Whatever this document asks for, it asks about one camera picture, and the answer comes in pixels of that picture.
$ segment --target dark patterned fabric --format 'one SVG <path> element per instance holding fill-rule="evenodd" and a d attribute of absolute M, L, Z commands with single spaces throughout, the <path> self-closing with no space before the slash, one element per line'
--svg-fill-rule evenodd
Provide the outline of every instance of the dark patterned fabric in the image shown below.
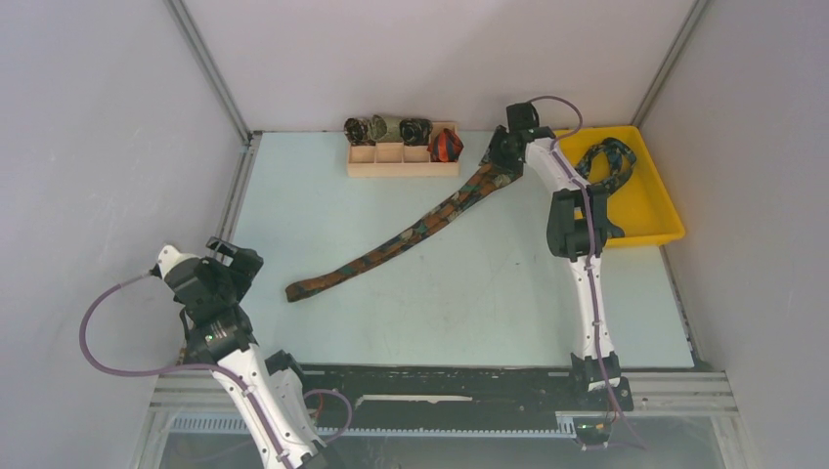
<path fill-rule="evenodd" d="M 607 156 L 607 164 L 610 166 L 610 176 L 599 181 L 599 184 L 607 189 L 607 193 L 612 195 L 613 192 L 618 191 L 633 175 L 633 167 L 636 165 L 636 154 L 633 150 L 625 145 L 622 141 L 608 137 L 588 149 L 582 159 L 576 163 L 575 169 L 583 178 L 587 179 L 590 175 L 590 169 L 593 165 L 593 160 L 604 153 Z M 624 171 L 625 160 L 630 165 Z"/>
<path fill-rule="evenodd" d="M 400 121 L 400 137 L 407 147 L 425 147 L 429 145 L 432 133 L 432 121 L 429 119 L 403 119 Z"/>
<path fill-rule="evenodd" d="M 433 208 L 402 233 L 382 243 L 373 251 L 349 262 L 330 274 L 292 283 L 285 289 L 288 302 L 294 302 L 336 286 L 367 272 L 413 248 L 419 242 L 441 231 L 461 213 L 498 189 L 510 185 L 522 172 L 505 171 L 493 163 L 483 163 L 478 171 L 451 197 Z"/>
<path fill-rule="evenodd" d="M 400 143 L 400 117 L 373 115 L 369 120 L 369 137 L 379 144 Z"/>
<path fill-rule="evenodd" d="M 350 117 L 345 120 L 342 126 L 345 138 L 353 146 L 374 145 L 374 140 L 369 138 L 369 121 Z"/>

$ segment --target white wall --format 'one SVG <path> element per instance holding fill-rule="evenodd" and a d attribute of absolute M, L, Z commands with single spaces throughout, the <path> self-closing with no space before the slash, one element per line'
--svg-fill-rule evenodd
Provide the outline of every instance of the white wall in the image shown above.
<path fill-rule="evenodd" d="M 4 1 L 0 44 L 0 467 L 126 467 L 154 379 L 94 370 L 78 324 L 165 240 L 204 244 L 240 142 L 161 0 Z M 93 318 L 106 363 L 177 356 L 172 295 L 145 283 Z"/>
<path fill-rule="evenodd" d="M 492 130 L 544 94 L 588 125 L 631 121 L 692 0 L 197 0 L 199 30 L 251 128 L 342 130 L 422 115 Z M 542 121 L 573 125 L 564 106 Z"/>
<path fill-rule="evenodd" d="M 668 247 L 764 467 L 826 467 L 829 3 L 714 2 L 643 126 Z"/>

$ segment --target rolled fabric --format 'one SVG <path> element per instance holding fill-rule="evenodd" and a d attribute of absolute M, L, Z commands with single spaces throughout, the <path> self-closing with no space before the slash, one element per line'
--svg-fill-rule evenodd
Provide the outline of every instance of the rolled fabric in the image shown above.
<path fill-rule="evenodd" d="M 443 129 L 429 144 L 429 155 L 433 162 L 458 161 L 462 150 L 463 142 L 460 141 L 460 137 L 449 129 Z"/>
<path fill-rule="evenodd" d="M 342 126 L 345 138 L 354 146 L 374 145 L 374 140 L 369 138 L 369 120 L 358 117 L 345 119 Z"/>
<path fill-rule="evenodd" d="M 432 121 L 429 119 L 403 119 L 400 121 L 400 136 L 407 147 L 425 147 L 429 145 L 432 133 Z"/>
<path fill-rule="evenodd" d="M 369 138 L 379 144 L 400 143 L 400 117 L 375 114 L 369 121 Z"/>

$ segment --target metal frame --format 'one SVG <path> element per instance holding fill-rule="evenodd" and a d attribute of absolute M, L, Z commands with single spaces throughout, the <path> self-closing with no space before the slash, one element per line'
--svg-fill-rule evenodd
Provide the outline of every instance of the metal frame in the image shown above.
<path fill-rule="evenodd" d="M 201 71 L 204 72 L 207 83 L 222 102 L 222 107 L 236 128 L 241 142 L 247 145 L 250 142 L 250 129 L 244 123 L 241 112 L 236 106 L 236 102 L 234 102 L 233 95 L 231 95 L 231 90 L 228 88 L 228 84 L 225 83 L 225 79 L 222 78 L 222 74 L 219 73 L 219 68 L 216 66 L 216 62 L 213 61 L 213 57 L 204 44 L 201 34 L 198 33 L 196 23 L 193 21 L 193 17 L 190 16 L 190 11 L 185 6 L 184 0 L 164 0 L 164 3 L 170 10 L 173 20 L 178 24 L 185 41 L 193 51 L 196 62 L 198 62 Z"/>
<path fill-rule="evenodd" d="M 694 4 L 691 5 L 691 9 L 688 11 L 688 16 L 685 17 L 682 27 L 679 28 L 679 32 L 676 34 L 674 42 L 668 49 L 668 54 L 665 55 L 662 65 L 660 65 L 659 70 L 657 70 L 656 75 L 654 75 L 653 81 L 648 87 L 648 91 L 645 93 L 645 96 L 639 104 L 639 108 L 633 115 L 631 125 L 641 127 L 642 123 L 645 121 L 645 118 L 647 118 L 650 109 L 653 108 L 653 104 L 656 102 L 656 98 L 662 92 L 665 82 L 668 80 L 671 72 L 674 71 L 676 62 L 679 60 L 682 52 L 684 52 L 685 46 L 691 38 L 691 34 L 693 34 L 697 24 L 699 24 L 699 21 L 702 19 L 711 3 L 712 0 L 695 0 Z"/>
<path fill-rule="evenodd" d="M 566 371 L 549 371 L 551 379 Z M 717 436 L 726 469 L 754 469 L 747 457 L 747 438 L 739 419 L 737 404 L 725 373 L 693 371 L 631 371 L 626 376 L 633 392 L 632 418 L 708 417 Z M 605 411 L 558 411 L 557 428 L 545 431 L 454 431 L 422 429 L 363 428 L 346 432 L 350 436 L 372 437 L 462 437 L 462 438 L 573 438 L 573 421 L 578 418 L 605 418 Z M 322 434 L 335 429 L 324 427 Z M 142 440 L 133 469 L 157 469 L 167 438 L 174 433 L 239 435 L 246 429 L 236 407 L 212 376 L 194 372 L 158 379 L 142 430 Z"/>
<path fill-rule="evenodd" d="M 218 237 L 232 240 L 262 134 L 251 133 L 244 123 L 230 90 L 204 45 L 184 1 L 164 1 L 169 7 L 174 20 L 179 24 L 186 41 L 193 49 L 196 60 L 205 73 L 205 78 L 220 98 L 225 111 L 245 144 L 216 231 Z M 662 65 L 633 116 L 633 125 L 640 126 L 647 117 L 678 58 L 684 51 L 689 37 L 710 4 L 711 0 L 696 0 L 692 5 Z M 693 342 L 692 328 L 685 316 L 670 262 L 668 262 L 664 250 L 663 257 L 666 262 L 666 269 L 671 276 L 676 302 L 682 314 L 683 325 L 686 326 L 692 355 L 697 361 L 702 354 Z M 312 375 L 318 372 L 314 368 L 313 365 L 307 366 Z M 326 368 L 326 365 L 320 365 L 320 368 Z M 555 380 L 566 376 L 567 370 L 564 368 L 550 368 L 546 370 L 546 373 L 551 380 Z M 633 409 L 628 412 L 629 416 L 709 417 L 720 445 L 720 453 L 725 468 L 755 469 L 758 467 L 753 458 L 753 448 L 737 411 L 737 404 L 731 394 L 725 373 L 682 370 L 629 370 L 626 371 L 625 376 L 629 379 L 633 396 L 633 402 L 631 403 Z M 474 431 L 413 431 L 411 429 L 375 428 L 356 429 L 347 434 L 354 436 L 406 437 L 422 434 L 423 436 L 447 437 L 572 438 L 573 419 L 604 418 L 604 414 L 603 410 L 557 411 L 555 417 L 558 428 L 547 431 L 516 432 L 505 430 L 479 434 Z M 326 427 L 321 429 L 321 433 L 330 433 L 333 430 L 333 428 Z M 167 437 L 171 433 L 181 432 L 239 434 L 246 432 L 246 428 L 228 395 L 209 374 L 189 373 L 186 375 L 161 376 L 158 379 L 141 430 L 140 442 L 136 447 L 131 464 L 132 469 L 157 469 L 161 463 Z"/>

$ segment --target cable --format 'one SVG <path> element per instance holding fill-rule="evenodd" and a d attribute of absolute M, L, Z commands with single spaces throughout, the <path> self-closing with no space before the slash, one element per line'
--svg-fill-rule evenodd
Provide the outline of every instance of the cable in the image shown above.
<path fill-rule="evenodd" d="M 86 359 L 89 364 L 91 364 L 95 369 L 106 373 L 111 374 L 113 376 L 121 376 L 127 378 L 140 378 L 140 377 L 149 377 L 149 376 L 158 376 L 159 374 L 168 374 L 168 373 L 175 373 L 179 371 L 192 371 L 192 370 L 207 370 L 212 371 L 214 373 L 220 373 L 227 376 L 228 379 L 234 382 L 237 386 L 239 386 L 240 391 L 247 397 L 250 401 L 250 406 L 253 407 L 253 411 L 256 413 L 256 417 L 259 418 L 259 421 L 262 423 L 262 427 L 265 429 L 265 433 L 268 435 L 268 440 L 271 442 L 271 445 L 274 446 L 274 450 L 277 452 L 277 458 L 279 461 L 285 466 L 285 469 L 294 469 L 293 465 L 287 458 L 281 458 L 281 454 L 283 454 L 284 450 L 283 447 L 280 445 L 280 441 L 277 439 L 277 435 L 274 433 L 274 429 L 271 428 L 270 422 L 268 421 L 268 417 L 265 415 L 265 411 L 262 409 L 262 405 L 259 404 L 259 400 L 256 399 L 256 396 L 253 393 L 247 393 L 247 385 L 244 384 L 239 377 L 233 374 L 227 368 L 216 364 L 207 364 L 207 363 L 189 363 L 189 364 L 172 364 L 169 366 L 163 366 L 161 368 L 156 369 L 148 369 L 142 371 L 131 371 L 126 369 L 118 369 L 112 368 L 109 366 L 104 365 L 95 357 L 92 356 L 92 352 L 89 351 L 89 344 L 86 341 L 86 329 L 89 326 L 89 319 L 92 317 L 92 314 L 95 312 L 95 309 L 98 308 L 104 300 L 107 299 L 112 293 L 120 290 L 121 288 L 135 283 L 142 278 L 150 277 L 151 273 L 147 272 L 140 276 L 130 278 L 129 280 L 124 281 L 123 283 L 119 283 L 109 290 L 105 291 L 101 294 L 92 304 L 89 306 L 89 309 L 86 310 L 86 314 L 83 315 L 83 320 L 80 322 L 80 330 L 78 332 L 78 343 L 80 345 L 80 352 L 83 354 L 83 357 Z"/>
<path fill-rule="evenodd" d="M 579 125 L 577 125 L 576 128 L 571 130 L 570 132 L 567 132 L 566 134 L 564 134 L 560 137 L 556 137 L 555 138 L 556 141 L 566 139 L 567 137 L 572 137 L 572 136 L 576 135 L 576 133 L 578 133 L 580 130 L 582 130 L 582 125 L 585 123 L 585 119 L 582 117 L 582 112 L 576 107 L 576 105 L 574 105 L 573 103 L 570 103 L 569 101 L 565 100 L 564 98 L 559 98 L 559 97 L 553 96 L 553 95 L 537 96 L 537 97 L 533 98 L 532 100 L 528 101 L 527 103 L 533 103 L 535 101 L 541 101 L 541 100 L 558 101 L 560 103 L 564 103 L 565 105 L 570 107 L 570 109 L 575 111 L 576 115 L 579 116 Z"/>
<path fill-rule="evenodd" d="M 346 398 L 345 396 L 343 396 L 342 394 L 340 394 L 336 391 L 332 391 L 331 389 L 312 389 L 311 391 L 308 391 L 307 393 L 303 394 L 302 398 L 303 399 L 308 399 L 311 396 L 317 396 L 319 394 L 334 396 L 334 397 L 340 399 L 341 401 L 343 401 L 345 403 L 345 408 L 348 410 L 348 418 L 345 419 L 345 425 L 343 425 L 342 428 L 337 430 L 336 433 L 331 435 L 331 438 L 326 440 L 326 445 L 329 445 L 334 440 L 341 437 L 346 432 L 346 430 L 348 430 L 348 428 L 351 426 L 351 419 L 354 417 L 354 408 L 351 407 L 351 402 L 348 400 L 348 398 Z"/>
<path fill-rule="evenodd" d="M 555 161 L 558 163 L 558 165 L 562 169 L 564 169 L 564 171 L 567 173 L 567 177 L 570 178 L 570 182 L 575 184 L 576 186 L 578 186 L 579 190 L 582 193 L 582 199 L 585 201 L 585 218 L 588 221 L 588 238 L 589 238 L 589 245 L 590 245 L 588 258 L 587 258 L 587 261 L 585 262 L 585 270 L 588 274 L 588 281 L 589 281 L 589 286 L 590 286 L 590 299 L 592 300 L 592 306 L 593 306 L 593 324 L 595 326 L 595 329 L 593 331 L 593 342 L 595 343 L 596 357 L 598 359 L 598 367 L 599 367 L 599 370 L 601 371 L 601 377 L 604 379 L 604 385 L 607 388 L 607 396 L 608 396 L 608 399 L 610 399 L 610 402 L 613 404 L 613 408 L 615 408 L 616 411 L 619 413 L 619 417 L 622 419 L 623 422 L 625 422 L 625 425 L 631 430 L 631 433 L 633 434 L 633 437 L 636 438 L 636 440 L 638 441 L 638 445 L 635 445 L 635 444 L 626 444 L 626 445 L 627 446 L 633 446 L 635 448 L 639 448 L 639 449 L 642 449 L 642 450 L 647 450 L 647 445 L 645 444 L 644 440 L 635 431 L 635 429 L 631 425 L 630 421 L 628 420 L 628 417 L 625 415 L 625 412 L 622 410 L 622 406 L 619 405 L 619 401 L 616 399 L 616 394 L 613 392 L 613 386 L 610 385 L 610 378 L 607 375 L 607 368 L 604 366 L 604 360 L 602 359 L 602 355 L 601 355 L 601 344 L 600 344 L 600 339 L 599 339 L 600 334 L 601 334 L 601 329 L 600 329 L 601 322 L 600 322 L 600 317 L 599 317 L 599 314 L 598 314 L 598 294 L 596 293 L 595 277 L 593 276 L 592 263 L 591 263 L 591 260 L 595 257 L 596 241 L 595 241 L 595 232 L 593 231 L 592 213 L 590 212 L 590 198 L 589 198 L 588 188 L 587 188 L 587 186 L 585 186 L 579 180 L 579 178 L 576 177 L 573 166 L 568 161 L 563 160 L 563 158 L 558 154 L 558 151 L 555 151 L 556 142 L 558 142 L 561 139 L 564 139 L 564 138 L 567 138 L 567 137 L 570 137 L 570 136 L 574 135 L 576 132 L 578 132 L 582 128 L 582 122 L 583 122 L 582 114 L 578 111 L 578 109 L 572 103 L 570 103 L 570 102 L 568 102 L 568 101 L 566 101 L 562 98 L 555 97 L 555 96 L 538 97 L 538 98 L 535 98 L 535 99 L 531 100 L 530 102 L 535 101 L 535 100 L 539 100 L 539 99 L 542 99 L 542 98 L 551 99 L 551 100 L 555 100 L 555 101 L 560 101 L 560 102 L 572 107 L 576 111 L 576 113 L 579 114 L 579 126 L 576 127 L 575 130 L 573 130 L 571 132 L 568 132 L 567 134 L 564 134 L 561 137 L 555 138 L 552 141 L 552 144 L 550 145 L 550 154 L 552 154 L 552 157 L 555 158 Z M 602 448 L 608 448 L 605 445 L 600 445 L 600 446 Z"/>
<path fill-rule="evenodd" d="M 323 413 L 323 406 L 325 405 L 325 403 L 326 403 L 326 400 L 323 399 L 323 395 L 320 394 L 320 406 L 317 407 L 317 411 L 314 412 L 314 420 L 317 420 L 317 419 L 320 418 L 320 414 Z"/>

